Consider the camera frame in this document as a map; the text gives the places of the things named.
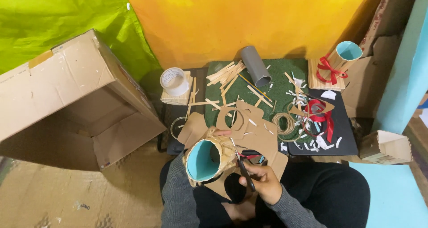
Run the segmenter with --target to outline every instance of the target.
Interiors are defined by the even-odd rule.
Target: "clear tape roll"
[[[165,70],[160,76],[160,85],[171,96],[180,96],[189,90],[185,72],[178,67]]]

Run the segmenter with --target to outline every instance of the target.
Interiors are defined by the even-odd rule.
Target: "lime green cloth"
[[[208,75],[211,75],[215,73],[215,68],[218,64],[222,64],[222,67],[228,65],[230,61],[215,61],[211,62],[208,68]],[[263,63],[266,67],[269,67],[268,71],[272,77],[271,83],[272,83],[272,89],[270,89],[270,84],[267,84],[263,87],[259,87],[260,91],[266,92],[266,95],[273,101],[271,102],[272,105],[274,105],[274,102],[276,100],[276,106],[275,111],[272,111],[272,108],[269,107],[267,104],[261,102],[258,106],[258,108],[262,109],[265,114],[263,115],[263,118],[268,121],[272,121],[272,118],[276,113],[279,112],[287,112],[287,105],[290,104],[290,102],[293,101],[293,98],[295,96],[291,96],[286,94],[289,90],[292,92],[294,91],[294,85],[288,81],[288,78],[285,76],[284,72],[287,72],[290,76],[292,76],[292,73],[294,74],[294,77],[297,79],[305,79],[306,82],[303,83],[307,84],[307,77],[308,77],[308,62],[305,59],[264,59]],[[249,82],[253,83],[253,80],[251,79],[249,73],[247,70],[243,70],[240,72],[244,78],[246,78]],[[246,103],[255,105],[256,102],[259,100],[259,97],[254,95],[248,88],[247,83],[240,77],[232,84],[228,92],[226,93],[226,103],[232,103],[235,102],[238,95],[239,98],[243,99]],[[205,97],[210,100],[219,100],[219,105],[223,105],[223,101],[221,98],[221,92],[220,92],[220,83],[217,83],[215,85],[210,85],[206,87]],[[308,92],[308,87],[302,89],[304,92]],[[211,105],[206,105],[205,108],[205,122],[208,127],[215,125],[217,123],[217,115],[219,113],[218,110],[212,111]],[[232,121],[232,118],[226,116],[225,117],[226,124],[230,126],[230,123]],[[280,119],[280,127],[284,130],[286,127],[285,119]],[[293,139],[296,138],[299,129],[301,129],[302,126],[296,126],[294,131],[287,135],[287,136],[281,136],[283,139]],[[298,141],[299,142],[310,142],[312,138],[310,136],[306,136],[305,138],[301,138]]]
[[[128,0],[0,0],[0,74],[91,28],[99,31],[102,41],[137,81],[149,72],[161,70],[127,3]]]

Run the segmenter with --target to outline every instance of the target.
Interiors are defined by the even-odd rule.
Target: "jute twine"
[[[294,123],[296,122],[296,120],[290,115],[290,109],[292,107],[293,103],[290,103],[287,106],[287,112],[286,113],[277,113],[275,114],[275,116],[272,118],[272,123],[274,125],[276,125],[278,127],[278,134],[279,135],[289,135],[293,132],[293,130],[295,129]],[[280,119],[284,117],[287,121],[286,125],[286,129],[282,130],[279,124]],[[305,130],[304,127],[306,127],[306,124],[309,122],[309,118],[306,119],[306,123],[303,126],[303,129],[301,132],[299,132],[299,135],[297,136],[297,138],[293,138],[290,140],[286,140],[286,139],[282,139],[281,137],[278,136],[278,138],[284,142],[293,142],[296,141],[300,138],[301,134],[303,133],[303,131]]]
[[[217,135],[214,134],[215,131],[217,131],[216,127],[209,128],[208,131],[207,131],[206,139],[209,139],[209,138],[214,139],[215,141],[217,141],[220,144],[220,146],[221,146],[221,154],[220,155],[224,155],[224,156],[227,156],[227,157],[235,156],[235,150],[236,150],[235,146],[233,144],[229,144],[229,143],[226,143],[226,142],[222,141]],[[231,152],[231,154],[227,155],[224,152],[226,149],[229,149],[229,150],[231,150],[233,152]],[[183,164],[185,166],[186,166],[187,156],[189,154],[190,154],[190,152],[188,152],[187,154],[185,154],[183,156],[182,161],[183,161]],[[224,167],[222,167],[221,169],[219,169],[217,171],[216,175],[214,177],[212,177],[211,179],[216,178],[217,176],[220,176],[223,173],[223,171],[226,171],[226,170],[228,170],[228,169],[230,169],[230,168],[232,168],[234,166],[235,166],[234,162],[227,163]],[[194,179],[192,179],[190,177],[189,173],[187,173],[187,178],[189,179],[190,186],[196,187],[196,185],[201,185],[201,182],[195,181]]]

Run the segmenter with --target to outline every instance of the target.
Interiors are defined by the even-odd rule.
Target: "gray sweater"
[[[182,157],[183,153],[172,161],[167,182],[162,190],[165,204],[161,219],[162,227],[165,228],[196,228],[199,226],[193,187],[190,186],[187,179],[186,168],[181,161]],[[275,211],[288,228],[325,228],[315,219],[312,211],[305,209],[288,194],[282,184],[281,186],[280,200],[274,205],[266,205]]]

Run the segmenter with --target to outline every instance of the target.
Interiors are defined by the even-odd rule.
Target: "person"
[[[228,135],[229,130],[217,130]],[[225,202],[207,187],[191,187],[182,162],[184,150],[160,173],[164,202],[162,227],[234,227]],[[253,217],[242,227],[363,228],[368,218],[370,191],[365,178],[349,166],[338,163],[288,162],[279,181],[268,165],[245,163],[258,192]],[[246,190],[245,177],[238,177]]]

